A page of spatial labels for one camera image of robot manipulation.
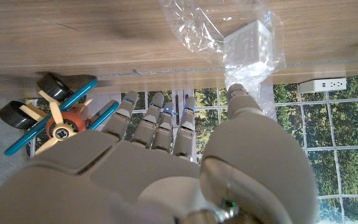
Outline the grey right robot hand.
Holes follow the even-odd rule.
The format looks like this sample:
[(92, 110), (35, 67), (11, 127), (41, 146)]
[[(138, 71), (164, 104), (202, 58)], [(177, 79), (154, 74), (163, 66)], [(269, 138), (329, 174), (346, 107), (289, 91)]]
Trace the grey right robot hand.
[(297, 141), (241, 84), (227, 91), (201, 163), (191, 160), (195, 99), (177, 132), (148, 114), (123, 138), (135, 94), (101, 131), (44, 144), (0, 188), (0, 223), (314, 223), (316, 181)]

